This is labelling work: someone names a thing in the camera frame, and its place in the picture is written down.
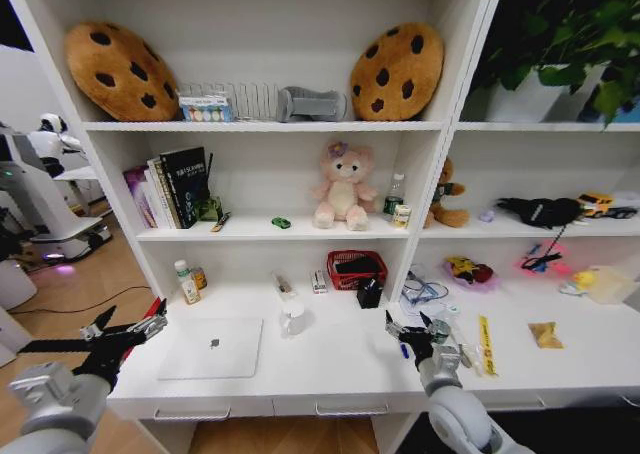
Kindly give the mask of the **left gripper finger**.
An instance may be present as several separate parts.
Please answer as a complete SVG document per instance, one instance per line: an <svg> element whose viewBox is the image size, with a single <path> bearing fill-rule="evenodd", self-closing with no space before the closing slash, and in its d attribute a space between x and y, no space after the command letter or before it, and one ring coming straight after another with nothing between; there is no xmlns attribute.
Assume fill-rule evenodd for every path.
<svg viewBox="0 0 640 454"><path fill-rule="evenodd" d="M107 324L111 320L115 310L116 310L116 306L115 305L111 306L106 311L99 314L91 324L82 327L80 329L80 333L84 338L84 340L91 341L94 338L101 337L104 333L104 329L106 328Z"/></svg>
<svg viewBox="0 0 640 454"><path fill-rule="evenodd" d="M150 339L161 332L167 325L167 300L157 298L149 308L145 317L127 329L128 333L143 334Z"/></svg>

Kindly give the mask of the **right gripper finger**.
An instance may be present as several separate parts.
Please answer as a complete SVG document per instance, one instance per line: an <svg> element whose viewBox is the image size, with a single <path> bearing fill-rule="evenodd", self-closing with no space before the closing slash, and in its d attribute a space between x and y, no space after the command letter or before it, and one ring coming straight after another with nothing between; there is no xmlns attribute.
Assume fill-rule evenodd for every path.
<svg viewBox="0 0 640 454"><path fill-rule="evenodd" d="M449 324L441 319L431 318L423 312L420 312L420 317L431 343L444 344L451 334Z"/></svg>
<svg viewBox="0 0 640 454"><path fill-rule="evenodd" d="M395 339L400 339L406 333L406 327L396 322L388 310L385 311L385 330Z"/></svg>

